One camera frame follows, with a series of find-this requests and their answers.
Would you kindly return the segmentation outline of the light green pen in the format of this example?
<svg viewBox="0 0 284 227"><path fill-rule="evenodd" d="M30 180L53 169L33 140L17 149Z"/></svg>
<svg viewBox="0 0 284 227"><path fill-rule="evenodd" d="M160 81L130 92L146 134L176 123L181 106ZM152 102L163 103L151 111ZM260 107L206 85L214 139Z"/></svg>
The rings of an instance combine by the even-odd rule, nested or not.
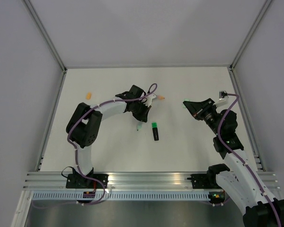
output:
<svg viewBox="0 0 284 227"><path fill-rule="evenodd" d="M139 131L141 128L142 128L142 122L139 122L139 123L137 124L137 131Z"/></svg>

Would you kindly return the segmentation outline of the bright green pen cap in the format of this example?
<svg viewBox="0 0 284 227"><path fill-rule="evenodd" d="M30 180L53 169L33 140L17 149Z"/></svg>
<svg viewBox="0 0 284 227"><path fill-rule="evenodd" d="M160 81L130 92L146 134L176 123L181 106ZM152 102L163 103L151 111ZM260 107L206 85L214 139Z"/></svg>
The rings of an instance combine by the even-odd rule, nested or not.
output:
<svg viewBox="0 0 284 227"><path fill-rule="evenodd" d="M151 125L152 125L152 128L157 128L158 127L156 122L152 122Z"/></svg>

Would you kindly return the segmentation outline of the dark green marker pen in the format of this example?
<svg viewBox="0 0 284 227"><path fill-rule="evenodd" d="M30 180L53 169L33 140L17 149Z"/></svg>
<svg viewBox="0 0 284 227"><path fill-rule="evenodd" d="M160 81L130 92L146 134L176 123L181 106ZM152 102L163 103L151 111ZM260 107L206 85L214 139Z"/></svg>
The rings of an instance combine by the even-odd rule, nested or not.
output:
<svg viewBox="0 0 284 227"><path fill-rule="evenodd" d="M153 138L155 141L159 141L159 131L158 128L152 128L152 132L153 132Z"/></svg>

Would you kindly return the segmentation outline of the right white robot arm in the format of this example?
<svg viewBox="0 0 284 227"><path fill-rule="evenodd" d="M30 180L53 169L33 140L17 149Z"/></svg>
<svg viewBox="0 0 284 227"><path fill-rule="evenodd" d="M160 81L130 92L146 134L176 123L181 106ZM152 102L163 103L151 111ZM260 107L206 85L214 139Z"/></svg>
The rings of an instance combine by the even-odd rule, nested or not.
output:
<svg viewBox="0 0 284 227"><path fill-rule="evenodd" d="M198 121L204 121L215 134L213 145L224 164L210 166L206 182L222 188L242 213L246 227L284 227L284 200L278 200L249 164L236 134L237 115L231 108L217 112L218 104L208 98L202 102L183 102Z"/></svg>

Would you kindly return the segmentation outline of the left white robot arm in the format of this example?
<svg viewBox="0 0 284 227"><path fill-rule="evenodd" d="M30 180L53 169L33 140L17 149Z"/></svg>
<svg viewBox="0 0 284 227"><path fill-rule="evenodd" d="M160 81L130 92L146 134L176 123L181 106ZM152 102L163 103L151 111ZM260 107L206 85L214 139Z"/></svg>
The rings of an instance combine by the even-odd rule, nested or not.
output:
<svg viewBox="0 0 284 227"><path fill-rule="evenodd" d="M133 85L129 91L115 95L101 104L90 106L78 104L67 124L67 141L74 147L75 164L72 173L66 176L67 189L106 188L108 176L95 174L91 160L91 148L95 142L102 121L117 114L131 112L139 122L147 122L148 113L156 94L157 84L144 91Z"/></svg>

